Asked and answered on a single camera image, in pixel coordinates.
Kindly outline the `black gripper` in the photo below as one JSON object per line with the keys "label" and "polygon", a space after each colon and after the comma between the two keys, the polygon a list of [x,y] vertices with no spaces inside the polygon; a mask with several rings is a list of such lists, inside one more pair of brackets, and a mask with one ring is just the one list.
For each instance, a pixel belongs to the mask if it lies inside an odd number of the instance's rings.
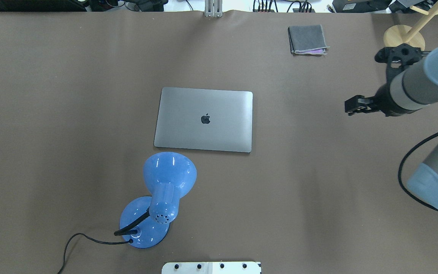
{"label": "black gripper", "polygon": [[385,116],[398,116],[398,105],[394,102],[390,94],[389,85],[382,85],[373,97],[365,97],[362,95],[355,95],[344,102],[344,112],[348,116],[360,113],[374,112],[372,106],[376,111],[381,111]]}

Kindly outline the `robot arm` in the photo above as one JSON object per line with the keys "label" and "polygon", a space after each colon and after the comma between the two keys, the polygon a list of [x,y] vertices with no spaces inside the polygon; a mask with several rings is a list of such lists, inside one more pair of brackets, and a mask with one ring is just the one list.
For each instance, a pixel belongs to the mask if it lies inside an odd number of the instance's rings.
{"label": "robot arm", "polygon": [[[385,64],[386,81],[372,96],[355,95],[344,102],[346,114],[380,112],[394,118],[428,114],[428,127],[438,126],[438,47],[423,51],[403,43],[384,47],[375,61]],[[414,145],[400,160],[397,181],[414,201],[438,212],[438,130]]]}

